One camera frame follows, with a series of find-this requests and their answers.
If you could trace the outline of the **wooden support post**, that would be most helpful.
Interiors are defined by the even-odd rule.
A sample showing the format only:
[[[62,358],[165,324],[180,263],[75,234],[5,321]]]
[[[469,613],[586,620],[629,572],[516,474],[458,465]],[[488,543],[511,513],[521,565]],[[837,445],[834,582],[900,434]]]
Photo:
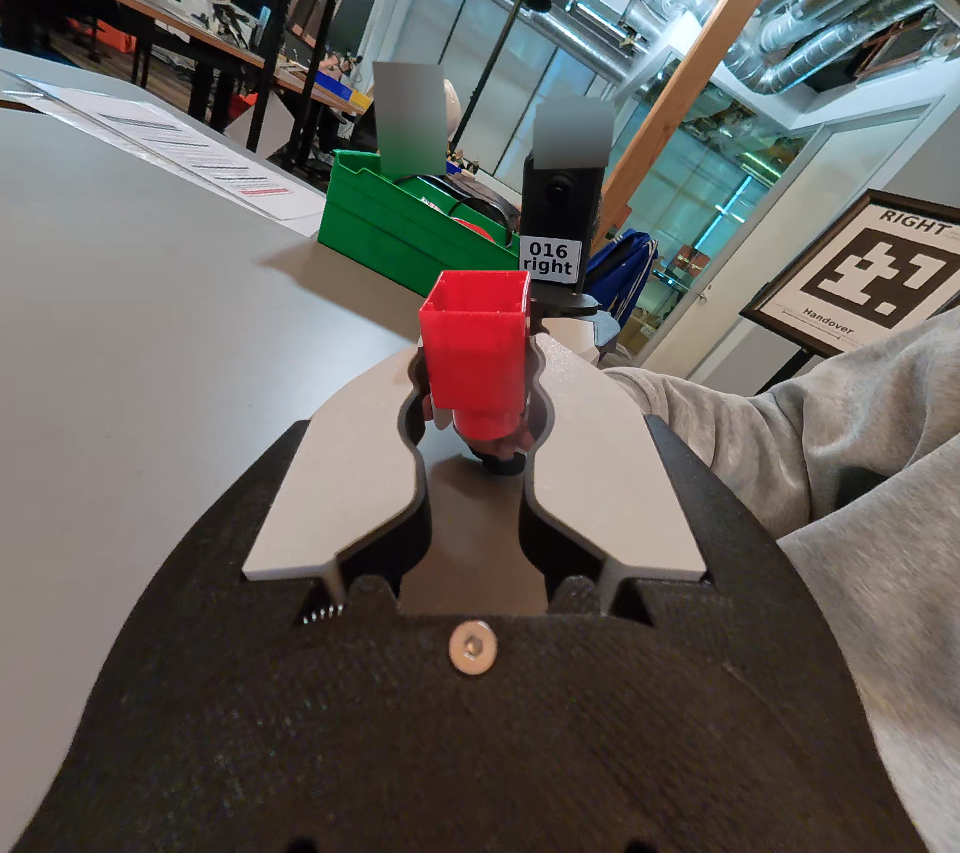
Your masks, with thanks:
[[[594,247],[630,215],[627,204],[762,0],[718,0],[641,127],[606,178]]]

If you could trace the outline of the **blue fabric bag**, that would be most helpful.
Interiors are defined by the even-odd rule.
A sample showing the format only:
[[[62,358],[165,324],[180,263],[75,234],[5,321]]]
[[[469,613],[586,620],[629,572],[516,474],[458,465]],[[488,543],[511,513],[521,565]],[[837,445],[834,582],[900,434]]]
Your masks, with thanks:
[[[651,235],[628,228],[588,260],[583,293],[596,300],[597,308],[587,319],[601,356],[615,349],[657,256],[658,244]]]

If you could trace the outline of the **printed paper sheet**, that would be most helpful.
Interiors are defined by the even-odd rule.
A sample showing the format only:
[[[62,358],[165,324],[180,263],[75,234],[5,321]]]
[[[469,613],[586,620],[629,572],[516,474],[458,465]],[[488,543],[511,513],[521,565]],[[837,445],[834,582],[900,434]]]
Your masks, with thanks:
[[[2,70],[2,97],[35,108],[214,195],[284,225],[317,232],[325,197],[277,167],[147,101],[61,87]]]

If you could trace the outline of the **framed marker sign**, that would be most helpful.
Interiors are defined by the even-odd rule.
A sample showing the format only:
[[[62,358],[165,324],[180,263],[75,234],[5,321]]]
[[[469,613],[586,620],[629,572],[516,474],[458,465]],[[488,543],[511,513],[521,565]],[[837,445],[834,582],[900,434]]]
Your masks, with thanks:
[[[798,346],[760,389],[956,308],[959,210],[866,190],[741,309]]]

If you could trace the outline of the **long wooden worktable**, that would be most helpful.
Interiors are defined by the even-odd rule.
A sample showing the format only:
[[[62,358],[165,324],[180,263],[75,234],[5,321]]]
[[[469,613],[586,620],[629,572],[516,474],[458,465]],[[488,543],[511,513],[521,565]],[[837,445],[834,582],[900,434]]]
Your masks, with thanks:
[[[277,59],[267,60],[241,48],[202,27],[198,20],[184,16],[171,0],[109,0],[124,10],[129,24],[123,30],[137,40],[138,55],[149,56],[153,47],[162,47],[194,60],[199,77],[193,81],[188,114],[203,122],[210,119],[219,132],[226,127],[226,112],[234,89],[233,80],[240,77],[257,85],[257,107],[265,107],[269,92],[286,90],[297,96],[294,125],[287,141],[286,166],[289,169],[306,163],[314,143],[320,110],[326,107],[355,118],[366,106],[343,97],[316,83],[318,72],[309,68],[304,78],[291,75],[287,69],[275,67]]]

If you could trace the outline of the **green plastic bin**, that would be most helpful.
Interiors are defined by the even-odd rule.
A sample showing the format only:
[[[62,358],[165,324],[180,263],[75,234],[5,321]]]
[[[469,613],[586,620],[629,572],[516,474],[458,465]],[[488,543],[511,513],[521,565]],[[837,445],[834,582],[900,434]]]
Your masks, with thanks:
[[[395,182],[377,153],[337,150],[318,242],[417,295],[444,271],[513,271],[520,238],[427,177]],[[475,223],[498,245],[453,218]]]

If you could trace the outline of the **grey zip hoodie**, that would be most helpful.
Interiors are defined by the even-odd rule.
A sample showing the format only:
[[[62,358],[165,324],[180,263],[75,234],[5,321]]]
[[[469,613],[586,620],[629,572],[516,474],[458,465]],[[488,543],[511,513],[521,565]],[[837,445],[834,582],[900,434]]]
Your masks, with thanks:
[[[958,495],[895,477],[781,547],[838,640],[923,841],[958,851]]]

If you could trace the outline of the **red toy block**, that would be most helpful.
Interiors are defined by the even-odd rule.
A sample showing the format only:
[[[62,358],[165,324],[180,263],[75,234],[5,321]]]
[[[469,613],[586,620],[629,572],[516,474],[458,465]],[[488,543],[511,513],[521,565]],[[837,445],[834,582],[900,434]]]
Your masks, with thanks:
[[[443,271],[418,312],[434,413],[465,439],[505,439],[526,409],[530,274]]]

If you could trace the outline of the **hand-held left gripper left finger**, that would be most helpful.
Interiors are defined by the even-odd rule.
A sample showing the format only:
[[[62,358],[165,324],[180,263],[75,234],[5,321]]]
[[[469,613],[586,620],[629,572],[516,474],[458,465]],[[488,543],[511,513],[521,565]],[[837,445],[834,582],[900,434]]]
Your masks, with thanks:
[[[330,600],[373,575],[399,590],[431,542],[425,432],[405,347],[348,382],[312,416],[244,562],[251,582],[318,580]]]

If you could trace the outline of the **black computer monitor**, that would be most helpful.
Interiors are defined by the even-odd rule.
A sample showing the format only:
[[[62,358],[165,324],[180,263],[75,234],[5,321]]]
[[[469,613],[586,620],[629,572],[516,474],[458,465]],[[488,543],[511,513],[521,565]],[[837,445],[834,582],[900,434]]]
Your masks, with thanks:
[[[330,53],[359,54],[376,0],[339,0],[326,41]]]

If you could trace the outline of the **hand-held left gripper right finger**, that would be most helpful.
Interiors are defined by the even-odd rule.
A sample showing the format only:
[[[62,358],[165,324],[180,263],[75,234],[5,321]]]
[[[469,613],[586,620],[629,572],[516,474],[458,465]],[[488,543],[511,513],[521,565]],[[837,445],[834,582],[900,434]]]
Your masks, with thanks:
[[[531,349],[523,554],[547,601],[570,577],[603,607],[627,581],[700,583],[707,563],[640,406],[548,333]]]

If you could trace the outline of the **silver ventilation duct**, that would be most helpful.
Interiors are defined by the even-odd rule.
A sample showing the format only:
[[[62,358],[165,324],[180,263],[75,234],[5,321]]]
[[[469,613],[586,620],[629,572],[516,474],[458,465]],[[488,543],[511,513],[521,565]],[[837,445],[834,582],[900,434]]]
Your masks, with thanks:
[[[737,42],[729,49],[724,65],[750,91],[779,94],[846,55],[870,36],[927,7],[936,7],[958,24],[958,0],[870,0],[777,63],[761,55],[758,46]]]

